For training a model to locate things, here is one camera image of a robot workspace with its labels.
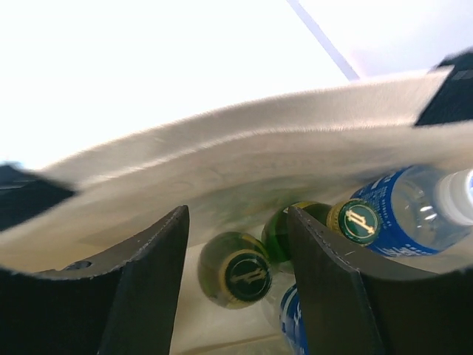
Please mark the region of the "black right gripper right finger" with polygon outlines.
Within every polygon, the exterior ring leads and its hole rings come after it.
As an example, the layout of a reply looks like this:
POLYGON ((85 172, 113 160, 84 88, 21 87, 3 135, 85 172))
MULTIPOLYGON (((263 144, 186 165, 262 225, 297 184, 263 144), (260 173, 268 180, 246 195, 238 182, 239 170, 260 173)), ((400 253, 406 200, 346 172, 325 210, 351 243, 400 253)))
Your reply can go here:
POLYGON ((470 354, 472 267, 412 268, 288 212, 290 252, 312 354, 470 354))

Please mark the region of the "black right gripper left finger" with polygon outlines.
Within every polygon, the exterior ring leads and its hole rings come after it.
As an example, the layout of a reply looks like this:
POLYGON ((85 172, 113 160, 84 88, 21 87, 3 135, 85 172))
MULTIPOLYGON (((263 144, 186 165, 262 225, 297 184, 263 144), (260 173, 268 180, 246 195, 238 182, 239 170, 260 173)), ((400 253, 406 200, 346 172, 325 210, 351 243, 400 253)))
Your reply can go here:
POLYGON ((178 206, 57 271, 1 269, 3 354, 167 354, 190 217, 178 206))

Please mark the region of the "blue label water bottle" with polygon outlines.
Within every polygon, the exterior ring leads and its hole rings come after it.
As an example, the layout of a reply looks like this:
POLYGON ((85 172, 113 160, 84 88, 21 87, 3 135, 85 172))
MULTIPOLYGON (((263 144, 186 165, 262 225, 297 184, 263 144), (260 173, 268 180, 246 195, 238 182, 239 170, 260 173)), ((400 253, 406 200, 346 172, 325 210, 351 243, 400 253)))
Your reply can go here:
POLYGON ((299 292, 293 274, 273 275, 272 286, 262 300, 269 324, 286 339, 293 354, 309 354, 299 292))
POLYGON ((385 257, 439 254, 472 233, 472 170, 414 165, 352 194, 374 207, 381 230, 368 249, 385 257))

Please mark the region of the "green bottle orange label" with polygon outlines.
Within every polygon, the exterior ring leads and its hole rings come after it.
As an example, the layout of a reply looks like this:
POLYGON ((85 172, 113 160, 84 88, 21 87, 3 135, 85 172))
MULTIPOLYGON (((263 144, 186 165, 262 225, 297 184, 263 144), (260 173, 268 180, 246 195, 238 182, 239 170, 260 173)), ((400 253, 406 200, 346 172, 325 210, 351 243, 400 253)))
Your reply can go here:
POLYGON ((241 309, 262 300, 272 285, 269 255, 261 241, 227 231, 208 241, 197 264, 200 287, 210 301, 241 309))

